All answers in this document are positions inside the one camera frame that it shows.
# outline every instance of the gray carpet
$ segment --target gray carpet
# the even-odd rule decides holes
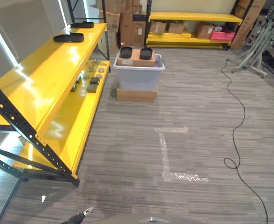
[[[95,210],[87,224],[132,212],[209,224],[266,223],[259,199],[223,164],[224,157],[237,161],[231,131],[243,116],[220,72],[233,53],[156,52],[167,68],[155,103],[117,102],[116,71],[109,74],[79,169],[80,186],[22,183],[1,223],[58,224],[89,206]],[[249,70],[231,74],[231,68],[231,90],[247,113],[235,133],[240,174],[265,201],[274,224],[274,76],[262,79]]]

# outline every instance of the gray plastic bin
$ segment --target gray plastic bin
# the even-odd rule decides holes
[[[160,74],[165,70],[162,56],[156,54],[155,67],[132,67],[116,65],[119,53],[113,64],[117,70],[118,87],[123,90],[148,90],[156,88]]]

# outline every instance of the pink box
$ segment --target pink box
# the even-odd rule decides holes
[[[210,36],[211,41],[232,41],[235,36],[235,32],[226,33],[221,31],[212,31]]]

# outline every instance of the black tray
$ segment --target black tray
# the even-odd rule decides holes
[[[95,24],[93,22],[75,22],[71,24],[71,28],[93,28]]]
[[[140,51],[140,59],[143,60],[150,60],[152,56],[152,49],[151,48],[143,48]]]
[[[53,37],[55,42],[83,42],[84,35],[81,33],[61,34]]]
[[[121,58],[130,58],[132,56],[133,49],[131,47],[122,47],[120,50]]]

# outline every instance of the small gray object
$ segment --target small gray object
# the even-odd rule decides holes
[[[99,68],[99,69],[98,69],[98,72],[104,72],[104,71],[105,71],[104,68]]]
[[[102,78],[102,75],[101,74],[96,74],[96,77],[101,79]]]
[[[94,67],[88,67],[87,71],[94,71]]]
[[[84,75],[83,75],[83,78],[84,78],[84,79],[89,79],[89,74],[84,74]]]

